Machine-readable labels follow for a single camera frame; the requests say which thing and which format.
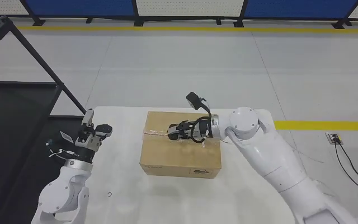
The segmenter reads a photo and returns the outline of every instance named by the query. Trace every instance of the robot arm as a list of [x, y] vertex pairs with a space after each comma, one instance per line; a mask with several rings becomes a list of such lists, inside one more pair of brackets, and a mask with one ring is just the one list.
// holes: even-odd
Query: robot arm
[[[199, 109], [201, 98], [193, 92], [189, 95], [194, 99], [190, 102], [192, 107]], [[250, 165], [281, 194], [299, 224], [356, 224], [347, 210], [318, 189], [303, 170], [294, 149], [275, 127], [261, 122], [255, 110], [237, 108], [228, 116], [209, 115], [194, 123], [172, 124], [169, 138], [202, 138], [203, 142], [206, 137], [229, 137]]]
[[[85, 183], [91, 176], [92, 159], [102, 141], [112, 133], [112, 127], [107, 124], [98, 125], [94, 129], [93, 115], [94, 111], [89, 109], [82, 120], [78, 138], [73, 145], [76, 156], [66, 160], [59, 177], [42, 190], [32, 224], [84, 223], [90, 196]], [[69, 211], [76, 211], [71, 221], [55, 219], [56, 213]]]

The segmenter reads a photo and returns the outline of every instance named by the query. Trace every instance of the cardboard box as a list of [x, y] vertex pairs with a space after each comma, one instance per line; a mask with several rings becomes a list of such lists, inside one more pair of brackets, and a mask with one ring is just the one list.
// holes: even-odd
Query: cardboard box
[[148, 112], [140, 165], [148, 175], [214, 178], [222, 168], [220, 140], [207, 139], [205, 147], [190, 140], [168, 138], [170, 124], [196, 120], [205, 114]]

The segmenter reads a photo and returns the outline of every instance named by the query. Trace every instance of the small tag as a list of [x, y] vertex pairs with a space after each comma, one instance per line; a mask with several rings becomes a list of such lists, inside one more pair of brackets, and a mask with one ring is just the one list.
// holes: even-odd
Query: small tag
[[62, 136], [62, 138], [63, 138], [64, 140], [67, 140], [67, 141], [69, 141], [70, 143], [74, 144], [74, 142], [73, 142], [71, 136], [69, 136], [68, 134], [65, 134], [65, 133], [63, 133], [63, 132], [61, 132], [61, 131], [60, 131], [60, 134], [61, 134], [61, 136]]

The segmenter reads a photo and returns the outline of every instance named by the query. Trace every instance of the black cable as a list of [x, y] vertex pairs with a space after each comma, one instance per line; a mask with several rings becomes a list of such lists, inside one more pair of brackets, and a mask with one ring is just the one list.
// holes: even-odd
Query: black cable
[[348, 154], [346, 153], [346, 150], [343, 148], [343, 146], [341, 145], [340, 142], [337, 142], [337, 143], [340, 144], [340, 146], [341, 146], [343, 152], [346, 154], [346, 156], [347, 156], [347, 158], [348, 158], [348, 160], [349, 160], [349, 163], [351, 164], [352, 169], [353, 169], [354, 172], [358, 175], [358, 172], [357, 172], [357, 170], [355, 169], [355, 167], [354, 167], [354, 165], [353, 165], [353, 163], [352, 163], [352, 161], [351, 161], [351, 158], [349, 158]]
[[201, 140], [196, 140], [196, 139], [194, 138], [194, 136], [193, 136], [193, 135], [194, 135], [195, 126], [196, 126], [200, 121], [205, 120], [205, 119], [207, 119], [207, 120], [210, 121], [210, 117], [208, 117], [208, 116], [202, 116], [202, 117], [198, 118], [198, 119], [194, 122], [194, 124], [192, 125], [192, 129], [190, 130], [190, 138], [191, 138], [195, 143], [200, 144], [200, 143], [203, 143], [203, 141], [205, 141], [205, 138], [202, 138]]
[[337, 151], [337, 142], [335, 142], [335, 149], [336, 149], [336, 155], [337, 155], [338, 162], [340, 163], [340, 165], [341, 165], [343, 171], [347, 174], [347, 176], [349, 177], [349, 179], [351, 179], [351, 181], [353, 181], [353, 183], [355, 183], [355, 184], [358, 186], [358, 184], [351, 178], [351, 176], [347, 173], [347, 171], [345, 170], [345, 168], [344, 168], [344, 167], [342, 166], [342, 164], [341, 164], [341, 160], [340, 160], [340, 157], [338, 156], [338, 151]]

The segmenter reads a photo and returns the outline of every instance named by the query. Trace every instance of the tabletop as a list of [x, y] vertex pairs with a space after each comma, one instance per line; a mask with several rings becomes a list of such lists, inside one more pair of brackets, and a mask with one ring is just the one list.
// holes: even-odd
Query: tabletop
[[[280, 194], [242, 156], [221, 142], [222, 170], [215, 179], [148, 176], [139, 165], [147, 112], [204, 113], [192, 108], [95, 108], [93, 123], [109, 124], [112, 136], [93, 159], [86, 224], [295, 223]], [[257, 110], [273, 124], [267, 110]], [[213, 114], [231, 113], [211, 109]]]

